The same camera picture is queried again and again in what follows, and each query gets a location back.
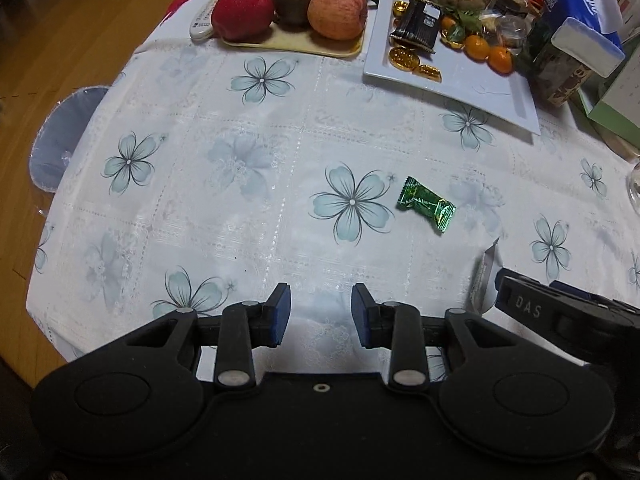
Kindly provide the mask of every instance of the apple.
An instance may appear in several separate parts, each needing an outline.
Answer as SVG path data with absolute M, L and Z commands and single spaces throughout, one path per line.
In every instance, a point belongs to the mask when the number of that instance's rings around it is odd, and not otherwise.
M 211 25 L 225 40 L 239 41 L 269 28 L 273 14 L 272 0 L 218 0 Z

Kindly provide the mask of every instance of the kiwi fruit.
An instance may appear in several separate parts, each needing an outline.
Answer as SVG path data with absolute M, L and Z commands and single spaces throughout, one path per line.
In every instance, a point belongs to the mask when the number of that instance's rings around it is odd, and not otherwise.
M 292 27 L 305 27 L 309 24 L 306 10 L 311 0 L 273 0 L 279 23 Z

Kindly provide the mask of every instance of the fruit tray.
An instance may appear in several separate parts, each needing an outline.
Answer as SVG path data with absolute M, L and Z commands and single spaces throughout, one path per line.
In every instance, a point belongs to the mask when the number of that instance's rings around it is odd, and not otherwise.
M 231 46 L 288 50 L 290 52 L 318 54 L 318 56 L 351 57 L 356 56 L 362 50 L 363 35 L 359 35 L 355 40 L 336 41 L 321 36 L 312 28 L 288 29 L 276 23 L 271 23 L 269 30 L 251 38 L 249 41 L 245 40 L 243 43 L 223 41 Z
M 463 52 L 445 46 L 440 39 L 436 40 L 434 54 L 428 56 L 420 51 L 416 54 L 420 55 L 420 63 L 440 70 L 441 83 L 393 67 L 388 60 L 388 37 L 394 30 L 394 1 L 396 0 L 380 0 L 364 65 L 365 74 L 451 97 L 485 110 L 533 134 L 540 134 L 538 114 L 529 82 L 516 72 L 507 76 L 497 74 L 486 63 L 472 61 Z

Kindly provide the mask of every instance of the white tablecloth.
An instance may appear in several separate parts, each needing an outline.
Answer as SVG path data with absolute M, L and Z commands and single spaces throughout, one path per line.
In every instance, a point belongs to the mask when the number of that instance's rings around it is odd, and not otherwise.
M 572 108 L 540 109 L 532 138 L 363 80 L 364 52 L 194 45 L 188 27 L 206 1 L 136 50 L 56 193 L 27 309 L 65 358 L 177 306 L 218 314 L 287 282 L 284 342 L 256 351 L 260 370 L 377 370 L 384 358 L 360 348 L 351 321 L 351 285 L 439 316 L 465 305 L 497 237 L 518 272 L 640 303 L 631 167 Z M 458 206 L 444 234 L 395 208 L 409 175 Z M 495 309 L 488 317 L 539 340 Z

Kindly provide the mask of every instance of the white tissue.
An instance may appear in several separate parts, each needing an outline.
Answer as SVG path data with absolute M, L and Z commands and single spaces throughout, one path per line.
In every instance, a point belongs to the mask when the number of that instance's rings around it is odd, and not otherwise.
M 609 77 L 625 59 L 607 38 L 571 16 L 555 31 L 551 43 L 602 77 Z
M 622 13 L 618 6 L 618 0 L 591 0 L 598 9 L 598 21 L 600 31 L 603 34 L 617 32 L 623 25 Z

